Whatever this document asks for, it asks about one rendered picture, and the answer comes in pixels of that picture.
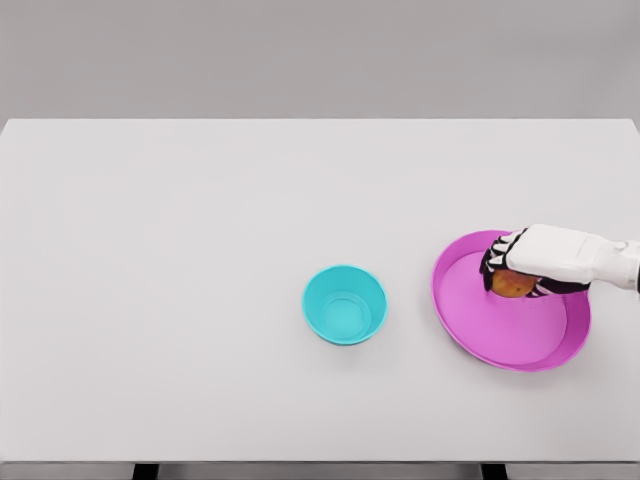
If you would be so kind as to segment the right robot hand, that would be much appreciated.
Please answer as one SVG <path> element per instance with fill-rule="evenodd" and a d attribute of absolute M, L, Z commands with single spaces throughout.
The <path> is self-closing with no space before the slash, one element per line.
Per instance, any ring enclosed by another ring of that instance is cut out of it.
<path fill-rule="evenodd" d="M 530 298 L 589 289 L 611 242 L 601 236 L 543 224 L 498 237 L 486 250 L 479 272 L 484 289 L 494 290 L 499 271 L 536 279 Z"/>

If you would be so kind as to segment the red yellow apple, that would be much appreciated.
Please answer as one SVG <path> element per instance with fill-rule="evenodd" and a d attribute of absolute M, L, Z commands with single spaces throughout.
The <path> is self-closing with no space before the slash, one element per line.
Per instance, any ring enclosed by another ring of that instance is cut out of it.
<path fill-rule="evenodd" d="M 495 270 L 490 290 L 503 298 L 527 296 L 536 286 L 538 278 L 512 270 Z"/>

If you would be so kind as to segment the pink plate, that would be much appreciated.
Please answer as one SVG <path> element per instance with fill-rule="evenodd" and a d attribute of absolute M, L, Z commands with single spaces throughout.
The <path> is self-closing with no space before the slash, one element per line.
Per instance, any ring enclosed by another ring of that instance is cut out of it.
<path fill-rule="evenodd" d="M 589 336 L 588 293 L 533 299 L 485 291 L 480 261 L 501 234 L 476 231 L 444 248 L 431 276 L 434 310 L 451 338 L 485 363 L 518 372 L 560 367 L 582 350 Z"/>

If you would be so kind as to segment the blue bowl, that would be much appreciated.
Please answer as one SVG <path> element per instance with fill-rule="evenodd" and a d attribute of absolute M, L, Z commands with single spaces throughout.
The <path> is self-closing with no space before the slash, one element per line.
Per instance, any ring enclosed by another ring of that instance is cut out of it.
<path fill-rule="evenodd" d="M 308 281 L 301 309 L 306 323 L 321 339 L 352 346 L 381 329 L 388 314 L 388 298 L 382 283 L 369 271 L 333 265 Z"/>

